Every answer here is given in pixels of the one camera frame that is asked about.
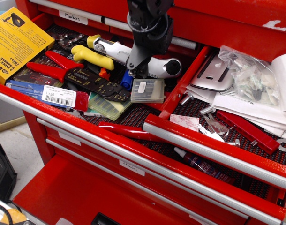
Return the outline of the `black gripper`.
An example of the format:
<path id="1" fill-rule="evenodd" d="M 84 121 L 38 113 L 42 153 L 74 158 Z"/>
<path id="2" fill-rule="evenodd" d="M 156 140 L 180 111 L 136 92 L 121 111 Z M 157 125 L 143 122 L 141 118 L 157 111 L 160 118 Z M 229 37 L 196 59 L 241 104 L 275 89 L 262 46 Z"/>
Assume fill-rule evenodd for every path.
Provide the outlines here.
<path id="1" fill-rule="evenodd" d="M 165 54 L 173 37 L 173 0 L 128 0 L 127 23 L 134 44 L 127 60 L 129 75 L 147 78 L 152 55 Z"/>

